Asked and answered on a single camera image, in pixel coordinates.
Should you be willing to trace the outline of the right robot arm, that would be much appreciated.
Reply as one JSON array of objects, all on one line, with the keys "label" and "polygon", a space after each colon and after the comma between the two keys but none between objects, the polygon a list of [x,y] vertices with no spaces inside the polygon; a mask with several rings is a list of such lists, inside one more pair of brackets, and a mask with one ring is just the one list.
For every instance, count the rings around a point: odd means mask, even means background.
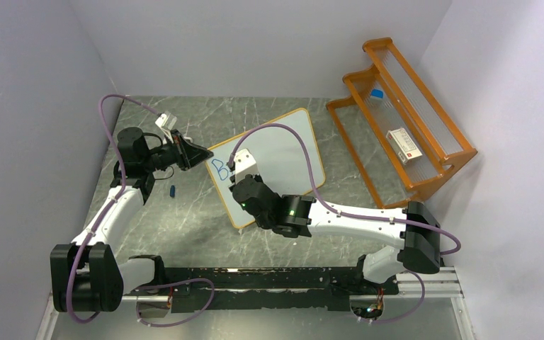
[{"label": "right robot arm", "polygon": [[362,293],[403,271],[438,273],[441,267],[438,225],[420,202],[407,208],[369,209],[345,207],[306,195],[278,195],[260,176],[248,175],[229,188],[233,199],[251,215],[258,227],[287,238],[320,235],[372,239],[383,248],[367,254],[354,274]]}]

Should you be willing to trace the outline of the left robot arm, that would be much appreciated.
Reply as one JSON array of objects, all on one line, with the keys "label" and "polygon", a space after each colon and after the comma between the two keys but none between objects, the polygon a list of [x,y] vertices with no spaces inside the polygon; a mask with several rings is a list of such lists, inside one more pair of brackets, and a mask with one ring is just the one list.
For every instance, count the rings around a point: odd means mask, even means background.
[{"label": "left robot arm", "polygon": [[187,171],[213,157],[178,130],[149,147],[148,133],[129,127],[118,133],[114,178],[105,203],[84,230],[50,253],[53,305],[58,312],[113,312],[124,295],[138,288],[156,295],[168,275],[157,255],[118,260],[115,251],[131,219],[145,205],[156,179],[154,172],[177,166]]}]

